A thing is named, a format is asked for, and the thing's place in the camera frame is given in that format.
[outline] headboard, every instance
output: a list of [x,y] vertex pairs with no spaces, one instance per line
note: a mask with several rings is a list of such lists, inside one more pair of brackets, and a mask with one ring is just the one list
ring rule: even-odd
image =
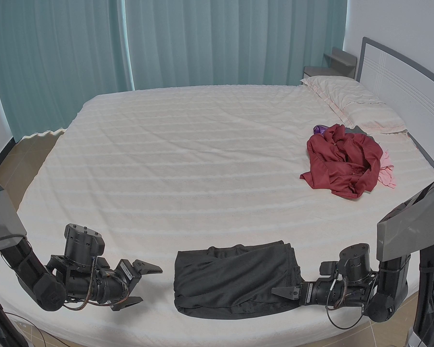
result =
[[434,167],[434,73],[370,38],[363,38],[357,81],[405,121],[409,136]]

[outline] white label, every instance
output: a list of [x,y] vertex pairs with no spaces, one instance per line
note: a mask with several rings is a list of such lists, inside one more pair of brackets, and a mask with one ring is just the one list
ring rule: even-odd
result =
[[132,280],[133,275],[130,273],[129,269],[127,269],[127,266],[123,262],[121,262],[121,267],[124,270],[125,274],[127,275],[128,279]]
[[310,283],[309,284],[309,290],[307,291],[307,302],[306,303],[310,303],[310,297],[312,296],[312,288],[313,288],[313,284]]

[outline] pink garment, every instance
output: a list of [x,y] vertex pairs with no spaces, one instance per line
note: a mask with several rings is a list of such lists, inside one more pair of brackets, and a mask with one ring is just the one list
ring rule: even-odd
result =
[[394,189],[396,187],[394,177],[394,165],[391,162],[387,149],[383,153],[380,162],[381,168],[380,174],[378,175],[378,181],[381,182],[383,185]]

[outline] curtain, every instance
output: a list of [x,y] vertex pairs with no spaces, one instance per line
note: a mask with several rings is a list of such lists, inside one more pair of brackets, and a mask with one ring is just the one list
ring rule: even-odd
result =
[[0,99],[13,136],[67,127],[103,94],[298,85],[342,47],[347,0],[0,0]]

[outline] mattress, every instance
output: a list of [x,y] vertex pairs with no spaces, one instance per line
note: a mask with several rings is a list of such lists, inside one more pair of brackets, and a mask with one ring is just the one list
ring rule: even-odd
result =
[[[313,190],[306,142],[316,124],[340,119],[305,85],[208,86],[100,95],[88,101],[48,155],[18,214],[42,262],[63,254],[64,227],[103,235],[104,257],[162,267],[133,295],[144,302],[119,312],[88,306],[41,310],[0,260],[0,302],[68,340],[112,346],[293,347],[341,333],[324,307],[300,307],[245,320],[206,320],[174,307],[179,250],[291,243],[305,280],[321,261],[367,242],[377,269],[376,223],[434,180],[434,170],[405,133],[374,134],[389,150],[397,187],[378,183],[358,200]],[[418,286],[418,258],[408,271]],[[358,309],[333,320],[349,326]]]

